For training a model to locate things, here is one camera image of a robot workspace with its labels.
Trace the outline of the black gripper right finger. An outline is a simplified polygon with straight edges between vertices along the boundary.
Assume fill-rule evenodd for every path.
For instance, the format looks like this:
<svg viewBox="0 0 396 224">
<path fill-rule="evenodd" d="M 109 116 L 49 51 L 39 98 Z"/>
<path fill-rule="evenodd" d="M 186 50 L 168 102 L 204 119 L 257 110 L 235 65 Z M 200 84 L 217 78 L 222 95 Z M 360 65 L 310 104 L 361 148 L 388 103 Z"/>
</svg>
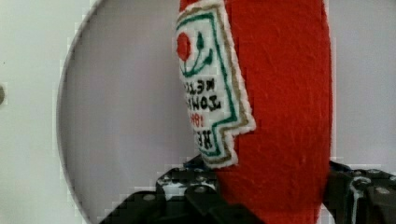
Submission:
<svg viewBox="0 0 396 224">
<path fill-rule="evenodd" d="M 396 224 L 395 175 L 330 161 L 323 204 L 335 224 Z"/>
</svg>

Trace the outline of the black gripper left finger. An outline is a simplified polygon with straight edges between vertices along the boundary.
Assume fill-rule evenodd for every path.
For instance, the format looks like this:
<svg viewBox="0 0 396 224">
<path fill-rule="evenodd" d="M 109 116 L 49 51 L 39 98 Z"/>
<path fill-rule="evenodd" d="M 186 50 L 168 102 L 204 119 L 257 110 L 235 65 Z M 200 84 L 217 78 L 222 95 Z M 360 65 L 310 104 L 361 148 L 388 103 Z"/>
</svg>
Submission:
<svg viewBox="0 0 396 224">
<path fill-rule="evenodd" d="M 227 203 L 200 156 L 159 177 L 154 190 L 133 193 L 100 224 L 265 224 L 241 203 Z"/>
</svg>

